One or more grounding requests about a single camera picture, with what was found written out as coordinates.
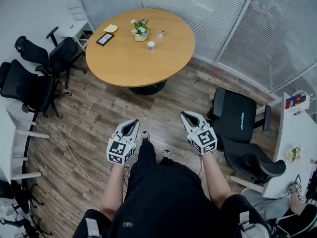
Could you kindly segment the long white desk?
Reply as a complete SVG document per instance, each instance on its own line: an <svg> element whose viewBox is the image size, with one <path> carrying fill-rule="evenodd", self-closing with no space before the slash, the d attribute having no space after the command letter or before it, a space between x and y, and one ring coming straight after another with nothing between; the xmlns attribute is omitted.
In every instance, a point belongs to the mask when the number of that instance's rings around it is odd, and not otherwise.
<svg viewBox="0 0 317 238"><path fill-rule="evenodd" d="M283 93L281 99L281 116L279 134L273 161L283 160L286 170L283 175L272 178L264 186L263 197L280 198L287 194L288 185L300 176L302 195L308 186L314 169L312 160L317 160L317 124L305 112L293 115L285 110L286 99L290 96ZM300 161L291 162L286 152L295 147L302 148Z"/></svg>

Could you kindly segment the person's left forearm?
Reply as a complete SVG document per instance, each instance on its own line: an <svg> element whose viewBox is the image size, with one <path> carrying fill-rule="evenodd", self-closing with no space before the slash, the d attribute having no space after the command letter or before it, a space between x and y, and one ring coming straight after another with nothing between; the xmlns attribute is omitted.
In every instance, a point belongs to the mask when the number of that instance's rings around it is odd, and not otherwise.
<svg viewBox="0 0 317 238"><path fill-rule="evenodd" d="M123 178L124 166L114 164L100 204L100 212L110 221L123 203Z"/></svg>

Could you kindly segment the person's black clothing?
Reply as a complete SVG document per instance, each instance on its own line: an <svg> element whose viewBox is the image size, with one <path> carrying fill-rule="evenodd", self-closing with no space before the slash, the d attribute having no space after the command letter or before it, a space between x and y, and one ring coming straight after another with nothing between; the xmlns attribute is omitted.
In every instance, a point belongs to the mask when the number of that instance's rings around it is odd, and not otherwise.
<svg viewBox="0 0 317 238"><path fill-rule="evenodd" d="M270 227L240 194L218 209L197 174L143 141L113 221L89 209L72 238L270 238Z"/></svg>

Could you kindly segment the group of black chairs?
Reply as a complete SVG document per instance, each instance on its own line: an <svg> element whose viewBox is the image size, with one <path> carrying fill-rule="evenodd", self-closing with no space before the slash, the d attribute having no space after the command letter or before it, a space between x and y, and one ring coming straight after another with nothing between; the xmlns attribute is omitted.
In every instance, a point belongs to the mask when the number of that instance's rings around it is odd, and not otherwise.
<svg viewBox="0 0 317 238"><path fill-rule="evenodd" d="M4 182L0 180L0 198L3 199L14 199L16 204L11 204L13 212L18 215L18 209L22 210L24 217L18 220L8 220L6 218L0 218L0 227L2 226L11 226L15 228L22 228L23 231L19 234L21 238L47 238L47 236L53 236L53 233L46 232L40 227L41 219L39 218L36 222L34 221L34 216L29 215L30 208L37 208L34 203L44 206L44 202L40 202L35 198L32 191L33 188L38 186L37 183L32 184L31 187L28 187L26 182L19 184L17 181L13 180L11 183Z"/></svg>

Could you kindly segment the black office chair teal tag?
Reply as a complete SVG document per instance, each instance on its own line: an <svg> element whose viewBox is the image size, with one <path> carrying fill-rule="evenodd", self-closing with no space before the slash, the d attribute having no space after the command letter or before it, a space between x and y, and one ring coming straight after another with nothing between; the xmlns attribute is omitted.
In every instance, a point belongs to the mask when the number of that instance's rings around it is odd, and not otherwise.
<svg viewBox="0 0 317 238"><path fill-rule="evenodd" d="M207 117L218 139L217 150L224 153L228 165L259 184L283 175L286 164L283 160L274 162L251 143L253 130L269 130L272 117L270 105L265 105L264 118L259 121L255 120L256 110L257 104L251 98L218 87Z"/></svg>

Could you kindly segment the small potted plant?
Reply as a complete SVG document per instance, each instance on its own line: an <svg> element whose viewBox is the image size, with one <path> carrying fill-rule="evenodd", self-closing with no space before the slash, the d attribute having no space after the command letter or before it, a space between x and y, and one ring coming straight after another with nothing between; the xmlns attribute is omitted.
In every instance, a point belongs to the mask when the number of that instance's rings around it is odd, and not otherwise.
<svg viewBox="0 0 317 238"><path fill-rule="evenodd" d="M291 163L299 162L303 155L302 147L289 147L286 150L286 159L289 160Z"/></svg>

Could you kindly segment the person's right forearm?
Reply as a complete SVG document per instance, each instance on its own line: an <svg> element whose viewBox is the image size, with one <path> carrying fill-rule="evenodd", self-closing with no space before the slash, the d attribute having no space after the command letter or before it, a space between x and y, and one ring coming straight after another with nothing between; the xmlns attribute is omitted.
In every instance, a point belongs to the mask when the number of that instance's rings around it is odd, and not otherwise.
<svg viewBox="0 0 317 238"><path fill-rule="evenodd" d="M202 155L206 181L211 202L220 209L227 198L233 195L212 152Z"/></svg>

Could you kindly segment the white desk with shelf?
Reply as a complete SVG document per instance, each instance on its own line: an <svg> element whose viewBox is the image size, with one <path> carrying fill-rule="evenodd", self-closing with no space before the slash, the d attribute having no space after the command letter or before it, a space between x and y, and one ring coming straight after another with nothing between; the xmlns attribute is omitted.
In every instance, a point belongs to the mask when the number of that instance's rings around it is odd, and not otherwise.
<svg viewBox="0 0 317 238"><path fill-rule="evenodd" d="M80 0L70 3L68 10L71 17L67 18L59 27L59 35L63 38L71 37L85 52L89 39L83 39L82 36L85 35L85 32L94 33L95 30Z"/></svg>

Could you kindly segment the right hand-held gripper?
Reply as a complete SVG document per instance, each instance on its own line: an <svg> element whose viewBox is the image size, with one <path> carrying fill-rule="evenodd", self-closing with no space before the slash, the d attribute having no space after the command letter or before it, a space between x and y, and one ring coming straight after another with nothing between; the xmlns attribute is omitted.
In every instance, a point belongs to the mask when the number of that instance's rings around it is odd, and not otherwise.
<svg viewBox="0 0 317 238"><path fill-rule="evenodd" d="M187 138L192 147L200 155L212 152L217 147L217 137L212 127L206 122L205 118L196 112L182 111L180 113L185 130L189 133Z"/></svg>

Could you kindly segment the red and blue box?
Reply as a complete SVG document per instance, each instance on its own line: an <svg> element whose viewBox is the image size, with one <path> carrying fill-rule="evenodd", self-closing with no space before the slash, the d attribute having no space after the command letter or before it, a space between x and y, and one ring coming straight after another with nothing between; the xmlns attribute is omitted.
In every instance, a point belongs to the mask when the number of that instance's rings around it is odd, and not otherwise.
<svg viewBox="0 0 317 238"><path fill-rule="evenodd" d="M286 100L285 109L293 108L297 105L300 105L301 103L306 101L306 95L305 94L298 94L296 96L290 97Z"/></svg>

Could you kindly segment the white desk with crossbars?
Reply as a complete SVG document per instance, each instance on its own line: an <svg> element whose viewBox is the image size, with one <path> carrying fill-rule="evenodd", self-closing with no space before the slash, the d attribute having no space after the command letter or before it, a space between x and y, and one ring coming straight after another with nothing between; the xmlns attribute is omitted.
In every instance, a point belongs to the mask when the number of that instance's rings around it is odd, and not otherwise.
<svg viewBox="0 0 317 238"><path fill-rule="evenodd" d="M40 177L40 172L15 175L12 172L12 160L27 161L27 157L14 156L14 142L17 135L38 137L48 139L50 136L43 133L32 132L29 130L17 129L16 121L36 126L37 123L31 120L14 116L5 108L0 109L0 169L2 170L8 183L13 180L30 179Z"/></svg>

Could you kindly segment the potted artificial flowers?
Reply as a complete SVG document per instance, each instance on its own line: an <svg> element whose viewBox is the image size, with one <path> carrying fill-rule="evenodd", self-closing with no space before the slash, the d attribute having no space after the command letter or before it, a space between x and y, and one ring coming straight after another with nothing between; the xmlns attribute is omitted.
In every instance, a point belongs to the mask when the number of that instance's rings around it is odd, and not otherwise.
<svg viewBox="0 0 317 238"><path fill-rule="evenodd" d="M142 18L138 21L135 19L131 20L131 24L133 24L134 29L131 31L134 36L135 41L143 42L147 39L148 36L148 20L146 18Z"/></svg>

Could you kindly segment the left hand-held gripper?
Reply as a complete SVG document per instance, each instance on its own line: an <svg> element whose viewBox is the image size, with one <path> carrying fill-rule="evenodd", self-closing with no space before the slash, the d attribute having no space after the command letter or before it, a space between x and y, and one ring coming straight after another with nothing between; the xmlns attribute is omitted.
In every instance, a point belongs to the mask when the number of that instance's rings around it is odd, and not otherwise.
<svg viewBox="0 0 317 238"><path fill-rule="evenodd" d="M118 125L107 145L106 155L109 162L125 165L135 151L139 126L138 119L127 120Z"/></svg>

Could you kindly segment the black table pedestal base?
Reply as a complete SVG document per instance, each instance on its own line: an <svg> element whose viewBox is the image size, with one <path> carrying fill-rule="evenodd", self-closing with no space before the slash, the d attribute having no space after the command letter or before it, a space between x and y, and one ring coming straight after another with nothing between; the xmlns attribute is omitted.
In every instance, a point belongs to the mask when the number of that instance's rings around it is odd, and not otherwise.
<svg viewBox="0 0 317 238"><path fill-rule="evenodd" d="M143 86L143 87L131 87L129 90L133 92L134 94L141 95L141 96L149 96L158 93L160 90L164 88L166 85L167 80L164 80L162 82L149 85L149 86Z"/></svg>

